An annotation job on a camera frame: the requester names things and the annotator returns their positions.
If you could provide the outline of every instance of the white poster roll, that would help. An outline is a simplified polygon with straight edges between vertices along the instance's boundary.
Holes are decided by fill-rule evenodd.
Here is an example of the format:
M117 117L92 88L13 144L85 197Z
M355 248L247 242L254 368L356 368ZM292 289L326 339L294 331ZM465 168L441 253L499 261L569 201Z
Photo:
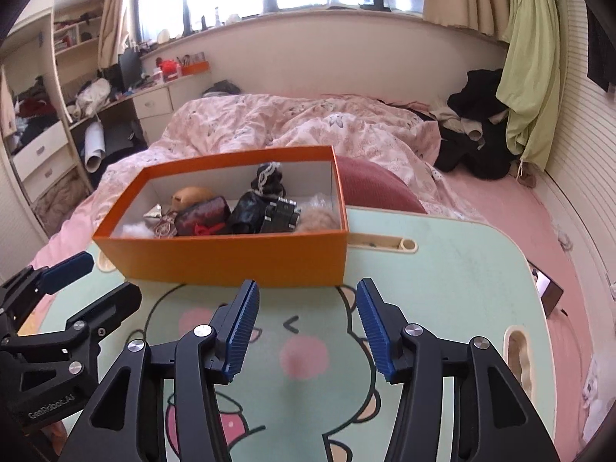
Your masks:
M85 129L85 169L96 172L105 157L105 133L100 122L93 122Z

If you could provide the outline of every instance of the blue gripper pad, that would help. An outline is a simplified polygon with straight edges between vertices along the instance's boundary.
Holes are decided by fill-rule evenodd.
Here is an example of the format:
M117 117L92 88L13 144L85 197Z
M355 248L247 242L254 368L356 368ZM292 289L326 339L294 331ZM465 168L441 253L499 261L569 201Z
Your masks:
M229 306L220 330L216 329L218 338L224 339L227 344L223 373L229 382L239 373L244 363L258 312L259 286L252 280L246 280Z
M390 382L396 372L393 359L401 350L400 332L407 321L397 306L383 301L370 278L358 283L356 301L377 370Z
M94 259L88 252L80 252L67 260L45 268L38 289L43 294L55 294L74 281L92 272Z

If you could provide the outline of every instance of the pink cheek circle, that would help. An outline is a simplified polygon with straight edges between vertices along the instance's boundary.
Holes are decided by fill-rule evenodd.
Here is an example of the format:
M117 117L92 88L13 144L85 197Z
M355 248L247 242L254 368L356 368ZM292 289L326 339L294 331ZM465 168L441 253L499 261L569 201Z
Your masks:
M189 331L194 330L196 326L209 323L212 319L212 311L204 307L196 307L186 311L180 317L177 324L177 331L180 337L186 335Z
M227 445L246 433L244 422L237 413L221 413L221 422L223 423ZM167 410L167 432L169 433L169 443L177 452L176 408L173 406Z
M321 339L295 335L287 340L279 354L280 367L295 380L309 380L330 367L330 353Z

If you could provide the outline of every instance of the green curtain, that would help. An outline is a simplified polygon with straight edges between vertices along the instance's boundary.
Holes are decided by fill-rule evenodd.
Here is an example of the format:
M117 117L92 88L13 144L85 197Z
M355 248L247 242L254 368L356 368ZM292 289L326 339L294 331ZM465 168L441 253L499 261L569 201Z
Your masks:
M511 112L507 147L545 170L559 113L561 43L556 0L511 0L510 43L497 98Z

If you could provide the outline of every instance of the white drawer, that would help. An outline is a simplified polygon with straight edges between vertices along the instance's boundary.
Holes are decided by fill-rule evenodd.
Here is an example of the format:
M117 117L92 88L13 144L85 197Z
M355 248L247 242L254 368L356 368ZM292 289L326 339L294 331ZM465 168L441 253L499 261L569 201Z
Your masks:
M68 146L52 154L23 181L30 201L33 203L39 199L63 174L74 166L75 163Z
M17 175L24 182L57 150L69 143L61 121L48 128L13 157Z
M140 120L150 116L173 112L169 91L166 87L154 90L154 92L148 92L147 94L137 95L137 97L133 98L132 102L135 104L137 118Z
M169 84L169 96L173 111L177 111L189 101L198 99L201 94L212 86L212 75L209 72L184 76Z
M161 138L162 132L167 128L167 124L171 121L172 116L173 114L162 114L161 116L139 120L148 145L155 143Z

